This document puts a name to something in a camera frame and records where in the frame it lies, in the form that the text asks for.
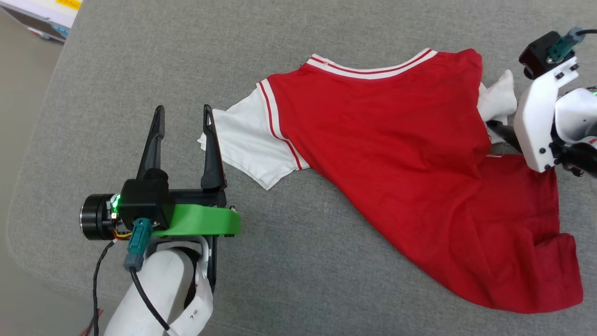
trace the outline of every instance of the gray couch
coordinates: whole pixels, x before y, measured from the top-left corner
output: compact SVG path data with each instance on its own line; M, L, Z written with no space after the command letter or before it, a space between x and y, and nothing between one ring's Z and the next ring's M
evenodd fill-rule
M106 242L79 232L79 207L134 176L156 105L167 113L162 168L171 187L198 187L203 104L226 109L312 53L379 68L425 47L474 48L484 81L512 69L520 95L529 84L517 63L526 45L550 30L594 28L596 17L590 0L86 0L21 170L8 223L12 257L54 290L91 299ZM574 85L595 84L597 38L578 55ZM562 230L577 241L584 302L526 316L446 290L313 170L270 191L230 166L226 173L242 234L220 240L205 335L597 335L595 180L558 171ZM116 245L104 260L100 307L117 304L130 284L124 253Z

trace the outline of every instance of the white sleeve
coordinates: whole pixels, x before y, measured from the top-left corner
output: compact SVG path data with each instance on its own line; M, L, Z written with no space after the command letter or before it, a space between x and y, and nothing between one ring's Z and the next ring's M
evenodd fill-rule
M514 95L514 78L512 71L506 70L495 84L485 88L479 86L479 102L477 109L483 122L489 120L501 121L508 125L508 115L516 112L516 96ZM491 143L504 142L497 134L487 128Z
M222 160L266 190L299 169L288 145L273 137L267 108L257 88L227 111L213 109L213 114ZM203 150L205 141L203 134L198 140Z

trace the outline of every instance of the green led light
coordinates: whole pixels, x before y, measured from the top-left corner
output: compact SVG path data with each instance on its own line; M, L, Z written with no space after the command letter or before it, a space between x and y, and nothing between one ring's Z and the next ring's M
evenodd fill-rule
M116 207L118 207L118 201L120 201L120 194L116 195L114 202L112 202L112 211L113 212L118 212L118 210L116 209Z

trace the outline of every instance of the red stripe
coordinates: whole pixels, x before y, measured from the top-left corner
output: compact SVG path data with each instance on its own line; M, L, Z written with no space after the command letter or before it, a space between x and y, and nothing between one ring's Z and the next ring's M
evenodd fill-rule
M261 87L261 92L263 92L263 96L265 97L265 102L267 104L267 113L269 114L269 130L272 132L273 137L275 137L278 140L284 141L288 145L288 148L290 148L290 151L293 153L294 159L297 162L298 168L302 169L302 167L300 165L300 162L299 162L299 157L294 152L293 146L290 144L290 142L288 142L286 139L280 139L280 138L278 138L278 136L276 135L276 133L273 131L272 108L269 106L269 99L267 98L267 93L265 92L265 88L263 87L263 83L259 82L259 86Z
M421 56L417 57L415 60L413 60L413 61L411 61L411 62L408 62L407 64L404 64L404 65L398 66L398 67L396 67L396 68L387 69L387 70L378 70L378 71L366 71L366 70L349 70L349 69L343 69L343 68L340 68L339 66L336 66L336 65L334 65L334 64L329 64L329 63L328 63L328 66L331 66L332 68L336 68L336 69L338 69L338 70L341 70L341 71L351 72L351 73L353 73L353 74L361 74L361 75L374 75L374 74L383 74L384 72L392 72L392 71L400 70L400 69L402 69L402 68L406 68L407 66L409 66L409 65L412 65L412 64L413 64L413 63L415 63L415 62L418 62L418 61L419 61L419 60L421 60L423 57L427 56L427 54L429 54L430 52L431 52L431 49L430 49L430 50L427 50L427 51L426 51L424 54L422 54ZM311 57L311 59L312 59L312 60L316 60L316 61L317 61L317 62L319 62L319 63L323 63L323 64L325 64L325 62L324 62L323 60L316 59L316 58L314 58L314 57Z

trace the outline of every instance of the black cable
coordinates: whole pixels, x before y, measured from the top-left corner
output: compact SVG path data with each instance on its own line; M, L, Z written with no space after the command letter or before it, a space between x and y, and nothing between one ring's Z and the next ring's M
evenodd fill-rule
M576 32L576 35L597 34L597 29L585 29Z
M137 276L137 272L135 271L135 269L131 267L130 271L131 271L131 277L133 278L133 283L135 284L135 287L137 288L137 292L139 292L139 295L141 296L141 299L147 306L147 309L149 309L149 311L155 317L155 319L158 320L159 324L162 325L164 330L166 330L166 331L170 330L170 326L166 323L166 321L164 321L162 316L159 315L158 311L155 310L155 307L153 306L153 304L151 304L151 301L149 301L147 294L145 294L145 291L143 290L143 287L141 286L141 283L139 282L139 277Z
M91 319L90 327L91 327L91 324L93 324L93 335L94 336L99 336L99 334L100 334L100 328L98 326L98 320L100 317L99 317L99 311L97 309L97 274L100 272L101 261L104 259L104 257L108 253L108 249L111 248L112 246L114 246L114 241L109 242L108 245L106 245L106 247L104 248L104 251L101 252L100 258L97 260L96 272L93 273L93 318ZM87 330L87 333L85 334L85 336L89 335L90 331L91 331L91 328L89 328Z

